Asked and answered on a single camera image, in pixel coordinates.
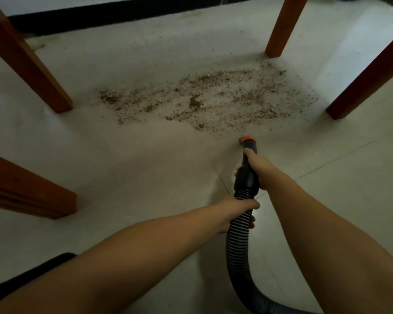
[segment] white wall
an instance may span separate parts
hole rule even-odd
[[[0,0],[5,15],[19,15],[122,0]]]

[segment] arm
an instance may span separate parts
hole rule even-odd
[[[257,208],[255,200],[228,196],[212,206],[127,227],[4,298],[0,313],[120,311],[226,232],[232,219]]]
[[[393,313],[393,257],[307,194],[266,158],[245,149],[268,191],[291,252],[325,313]]]

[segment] wooden chair leg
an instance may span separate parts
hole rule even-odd
[[[333,119],[345,118],[352,110],[393,77],[393,41],[326,109]]]
[[[306,2],[307,0],[284,0],[283,7],[265,49],[265,54],[269,58],[279,57],[283,53],[284,47],[295,24],[297,24]]]
[[[0,56],[57,113],[73,109],[72,101],[0,10]]]
[[[57,219],[77,211],[77,195],[0,157],[0,208]]]

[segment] spilled soil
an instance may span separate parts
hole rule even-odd
[[[100,102],[116,112],[120,125],[151,115],[224,134],[245,131],[247,125],[267,119],[297,117],[318,100],[288,79],[286,70],[263,61],[253,69],[188,75],[157,88],[151,84],[131,91],[106,88],[98,94]]]

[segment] vacuum hose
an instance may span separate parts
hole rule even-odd
[[[251,148],[257,153],[256,142],[253,138],[241,137],[239,142],[243,147]],[[250,167],[245,154],[243,154],[242,166],[237,170],[234,191],[234,197],[237,199],[254,199],[259,191],[258,176]],[[311,314],[274,302],[256,287],[250,274],[248,261],[251,216],[252,211],[246,211],[243,215],[232,220],[227,232],[227,269],[237,296],[253,314]]]

